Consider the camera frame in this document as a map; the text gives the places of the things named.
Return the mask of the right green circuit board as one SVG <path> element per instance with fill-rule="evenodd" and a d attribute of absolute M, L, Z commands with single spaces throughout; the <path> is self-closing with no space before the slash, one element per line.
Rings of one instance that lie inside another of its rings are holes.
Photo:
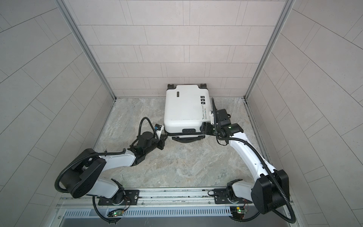
<path fill-rule="evenodd" d="M 246 214 L 248 213 L 248 210 L 245 207 L 231 206 L 230 213 L 231 216 L 235 219 L 244 219 Z"/>

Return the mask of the white ventilation grille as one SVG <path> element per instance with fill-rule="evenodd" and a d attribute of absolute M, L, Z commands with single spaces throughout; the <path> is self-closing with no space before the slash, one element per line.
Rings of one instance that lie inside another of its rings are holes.
<path fill-rule="evenodd" d="M 65 218 L 97 218 L 95 209 L 67 209 L 63 215 Z M 151 207 L 129 208 L 124 212 L 125 218 L 146 217 L 204 217 L 204 216 L 231 216 L 229 207 Z"/>

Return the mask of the aluminium corner post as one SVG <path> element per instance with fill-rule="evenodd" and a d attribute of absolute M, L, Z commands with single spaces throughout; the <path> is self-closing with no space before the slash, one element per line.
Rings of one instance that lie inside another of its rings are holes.
<path fill-rule="evenodd" d="M 270 37 L 270 39 L 268 41 L 268 45 L 266 46 L 266 49 L 265 49 L 265 51 L 263 53 L 261 61 L 258 64 L 256 72 L 255 72 L 255 74 L 254 74 L 254 76 L 252 78 L 251 84 L 248 87 L 246 95 L 244 96 L 245 100 L 248 100 L 249 97 L 251 96 L 252 91 L 253 91 L 256 83 L 257 83 L 257 80 L 258 80 L 258 78 L 259 78 L 259 76 L 260 76 L 260 74 L 261 74 L 261 72 L 263 70 L 263 67 L 266 64 L 266 62 L 267 62 L 267 60 L 269 58 L 269 55 L 272 52 L 272 49 L 273 49 L 273 47 L 274 47 L 274 45 L 275 45 L 275 43 L 276 43 L 276 41 L 278 39 L 279 34 L 282 31 L 282 28 L 283 28 L 283 26 L 285 24 L 285 21 L 288 18 L 288 15 L 289 15 L 290 11 L 292 10 L 294 2 L 295 2 L 294 0 L 286 1 L 285 5 L 284 5 L 284 7 L 282 9 L 282 12 L 281 12 L 281 14 L 280 14 L 280 16 L 278 18 L 277 24 L 276 24 L 276 26 L 275 26 L 275 28 L 273 30 L 273 33 L 272 33 L 272 35 L 271 35 L 271 37 Z"/>
<path fill-rule="evenodd" d="M 64 20 L 66 21 L 67 25 L 69 26 L 70 30 L 74 34 L 76 41 L 80 45 L 81 49 L 83 50 L 85 56 L 87 57 L 91 66 L 93 67 L 94 71 L 96 72 L 98 77 L 101 79 L 101 81 L 105 85 L 106 89 L 108 90 L 109 94 L 115 101 L 117 99 L 117 97 L 115 96 L 110 84 L 108 83 L 99 64 L 97 63 L 95 56 L 91 52 L 91 49 L 89 48 L 84 37 L 82 36 L 81 31 L 79 30 L 75 20 L 73 19 L 72 15 L 70 14 L 70 11 L 69 11 L 68 7 L 66 6 L 65 2 L 62 0 L 55 0 L 55 4 L 58 7 L 58 9 L 59 9 L 60 13 L 62 14 Z"/>

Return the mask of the aluminium mounting rail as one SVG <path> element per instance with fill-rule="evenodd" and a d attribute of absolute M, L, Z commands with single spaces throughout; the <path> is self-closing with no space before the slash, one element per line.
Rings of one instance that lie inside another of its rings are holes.
<path fill-rule="evenodd" d="M 176 188 L 125 188 L 124 190 L 140 190 L 137 205 L 129 205 L 136 207 L 197 207 L 197 206 L 217 206 L 214 198 L 208 196 L 208 192 L 216 188 L 225 187 L 176 187 Z M 99 196 L 84 195 L 80 198 L 73 198 L 71 194 L 61 195 L 56 207 L 60 208 L 91 208 L 92 197 L 95 197 L 98 205 Z M 240 204 L 227 204 L 230 206 L 238 206 Z M 124 206 L 101 206 L 118 208 Z"/>

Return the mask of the left aluminium corner post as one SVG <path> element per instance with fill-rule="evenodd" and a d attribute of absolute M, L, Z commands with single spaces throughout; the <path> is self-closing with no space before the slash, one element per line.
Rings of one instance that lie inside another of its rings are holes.
<path fill-rule="evenodd" d="M 72 15 L 70 14 L 70 11 L 69 11 L 68 7 L 66 6 L 65 2 L 62 0 L 55 0 L 55 4 L 58 7 L 58 9 L 59 9 L 60 13 L 62 14 L 64 20 L 66 21 L 67 25 L 69 26 L 70 30 L 74 34 L 76 41 L 80 45 L 81 49 L 83 50 L 85 56 L 87 57 L 91 66 L 93 67 L 94 71 L 96 72 L 98 77 L 101 79 L 101 81 L 105 85 L 106 89 L 108 90 L 109 94 L 115 101 L 117 99 L 117 97 L 115 96 L 110 84 L 108 83 L 99 64 L 97 63 L 95 56 L 91 52 L 91 49 L 89 48 L 84 37 L 82 36 L 81 31 L 79 30 L 75 20 L 73 19 Z"/>

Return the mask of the right aluminium corner post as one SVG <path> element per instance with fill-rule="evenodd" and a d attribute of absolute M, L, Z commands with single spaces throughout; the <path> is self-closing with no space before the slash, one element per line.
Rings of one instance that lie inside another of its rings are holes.
<path fill-rule="evenodd" d="M 281 12 L 281 14 L 280 14 L 280 16 L 278 18 L 277 24 L 276 24 L 276 26 L 275 26 L 275 28 L 273 30 L 273 33 L 272 33 L 272 35 L 271 35 L 271 37 L 270 37 L 270 39 L 268 41 L 268 45 L 266 46 L 266 49 L 265 49 L 265 51 L 263 53 L 261 61 L 258 64 L 256 72 L 255 72 L 255 74 L 254 74 L 254 76 L 252 78 L 251 84 L 248 87 L 246 95 L 244 96 L 245 100 L 248 100 L 249 97 L 251 96 L 252 91 L 253 91 L 256 83 L 257 83 L 257 80 L 258 80 L 258 78 L 259 78 L 259 76 L 260 76 L 260 74 L 261 74 L 261 72 L 263 70 L 263 67 L 266 64 L 266 62 L 267 62 L 267 60 L 269 58 L 269 55 L 272 52 L 272 49 L 273 49 L 273 47 L 274 47 L 274 45 L 275 45 L 275 43 L 276 43 L 276 41 L 278 39 L 279 34 L 282 31 L 282 28 L 283 28 L 283 26 L 285 24 L 285 21 L 288 18 L 288 15 L 289 15 L 290 11 L 292 10 L 294 2 L 295 2 L 294 0 L 286 1 L 285 5 L 284 5 L 284 7 L 282 9 L 282 12 Z"/>

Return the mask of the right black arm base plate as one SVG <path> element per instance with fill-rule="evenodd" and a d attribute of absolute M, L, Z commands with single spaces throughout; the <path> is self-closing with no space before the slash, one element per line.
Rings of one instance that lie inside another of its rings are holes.
<path fill-rule="evenodd" d="M 244 198 L 235 197 L 231 189 L 216 188 L 208 192 L 208 196 L 214 198 L 215 204 L 252 204 L 253 202 Z"/>

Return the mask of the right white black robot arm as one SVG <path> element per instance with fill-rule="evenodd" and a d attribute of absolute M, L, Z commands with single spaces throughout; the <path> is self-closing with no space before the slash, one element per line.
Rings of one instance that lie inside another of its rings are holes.
<path fill-rule="evenodd" d="M 286 206 L 290 216 L 284 219 L 292 223 L 295 214 L 290 203 L 287 173 L 277 170 L 250 144 L 241 126 L 231 123 L 230 115 L 225 109 L 217 109 L 214 100 L 211 103 L 208 134 L 215 136 L 217 141 L 225 141 L 226 145 L 230 145 L 247 165 L 254 179 L 253 183 L 242 179 L 229 182 L 226 187 L 228 200 L 233 203 L 241 199 L 251 201 L 259 213 L 272 211 L 280 217 L 283 214 L 277 209 Z"/>

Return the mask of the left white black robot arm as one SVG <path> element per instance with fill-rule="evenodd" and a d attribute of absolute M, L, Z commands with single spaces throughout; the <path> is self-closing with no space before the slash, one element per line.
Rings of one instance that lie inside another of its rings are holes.
<path fill-rule="evenodd" d="M 138 135 L 137 144 L 121 152 L 84 150 L 59 173 L 54 183 L 55 189 L 69 193 L 73 198 L 89 195 L 120 200 L 125 195 L 124 187 L 115 179 L 102 179 L 101 173 L 118 167 L 136 166 L 154 149 L 162 150 L 167 138 L 162 134 L 163 129 L 162 125 L 156 124 L 153 132 Z"/>

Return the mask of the green circuit board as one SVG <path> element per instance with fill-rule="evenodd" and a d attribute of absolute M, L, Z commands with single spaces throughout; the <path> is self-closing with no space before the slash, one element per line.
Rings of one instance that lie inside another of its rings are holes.
<path fill-rule="evenodd" d="M 124 214 L 124 210 L 123 209 L 116 209 L 116 210 L 110 211 L 107 216 L 109 218 L 116 218 L 116 217 L 123 216 L 123 214 Z"/>
<path fill-rule="evenodd" d="M 246 214 L 248 213 L 248 210 L 245 207 L 231 206 L 230 213 L 231 216 L 235 219 L 244 219 Z"/>

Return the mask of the white suitcase black lining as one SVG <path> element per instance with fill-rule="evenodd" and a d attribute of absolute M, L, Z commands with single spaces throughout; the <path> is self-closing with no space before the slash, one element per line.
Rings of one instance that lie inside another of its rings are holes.
<path fill-rule="evenodd" d="M 211 101 L 206 84 L 168 84 L 164 110 L 164 131 L 168 139 L 191 143 L 208 138 Z"/>

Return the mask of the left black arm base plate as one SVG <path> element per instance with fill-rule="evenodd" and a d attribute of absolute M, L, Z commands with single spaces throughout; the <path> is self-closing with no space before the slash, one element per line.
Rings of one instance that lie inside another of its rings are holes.
<path fill-rule="evenodd" d="M 125 190 L 122 193 L 117 193 L 114 197 L 108 199 L 99 197 L 99 206 L 129 206 L 137 205 L 140 195 L 140 190 Z"/>

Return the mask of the left green circuit board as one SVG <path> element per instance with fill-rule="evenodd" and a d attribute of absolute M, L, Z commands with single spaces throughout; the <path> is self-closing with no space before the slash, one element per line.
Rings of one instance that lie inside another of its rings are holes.
<path fill-rule="evenodd" d="M 109 218 L 116 218 L 116 217 L 123 216 L 123 214 L 124 214 L 124 210 L 123 209 L 116 209 L 116 210 L 110 211 L 107 216 Z"/>

